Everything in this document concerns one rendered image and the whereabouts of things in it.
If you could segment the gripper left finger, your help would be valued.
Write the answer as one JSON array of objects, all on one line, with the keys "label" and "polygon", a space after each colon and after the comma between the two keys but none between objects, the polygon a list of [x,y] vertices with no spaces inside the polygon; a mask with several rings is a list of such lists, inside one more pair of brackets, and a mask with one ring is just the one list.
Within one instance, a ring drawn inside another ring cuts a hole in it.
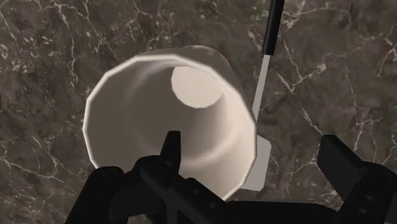
[{"label": "gripper left finger", "polygon": [[196,179],[179,175],[181,133],[167,133],[159,155],[131,171],[100,167],[88,177],[65,224],[127,224],[141,214],[152,224],[228,224],[228,207]]}]

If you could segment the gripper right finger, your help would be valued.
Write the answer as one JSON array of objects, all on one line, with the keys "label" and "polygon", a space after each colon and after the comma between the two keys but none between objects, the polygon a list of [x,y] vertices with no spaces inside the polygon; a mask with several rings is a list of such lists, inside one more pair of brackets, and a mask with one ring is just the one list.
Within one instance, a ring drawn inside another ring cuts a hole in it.
[{"label": "gripper right finger", "polygon": [[397,224],[397,173],[323,135],[317,166],[343,200],[331,224]]}]

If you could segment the white cup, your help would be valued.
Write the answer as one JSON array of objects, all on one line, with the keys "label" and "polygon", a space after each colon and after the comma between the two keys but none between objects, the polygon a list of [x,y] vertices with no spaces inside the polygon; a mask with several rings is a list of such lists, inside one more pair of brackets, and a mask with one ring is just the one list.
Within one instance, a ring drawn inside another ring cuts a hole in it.
[{"label": "white cup", "polygon": [[256,121],[228,59],[204,45],[137,54],[107,71],[87,98],[83,135],[95,167],[123,171],[181,133],[180,175],[222,199],[256,157]]}]

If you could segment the black-handled white spatula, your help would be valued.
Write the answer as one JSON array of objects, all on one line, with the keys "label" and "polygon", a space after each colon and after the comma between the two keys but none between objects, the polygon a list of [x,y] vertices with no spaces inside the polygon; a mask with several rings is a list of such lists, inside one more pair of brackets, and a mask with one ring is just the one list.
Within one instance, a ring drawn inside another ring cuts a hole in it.
[{"label": "black-handled white spatula", "polygon": [[[284,1],[285,0],[270,0],[267,26],[261,50],[261,54],[263,55],[261,69],[252,107],[256,121],[258,121],[258,116],[260,112],[261,100],[265,88],[265,81],[268,73],[270,57],[273,56],[275,52],[275,45],[277,42],[279,26],[281,23]],[[265,178],[268,169],[268,161],[270,159],[271,148],[272,145],[270,141],[265,139],[264,137],[261,137],[258,134],[256,142],[256,158],[244,185],[242,185],[241,187],[242,189],[257,192],[263,189],[265,185]]]}]

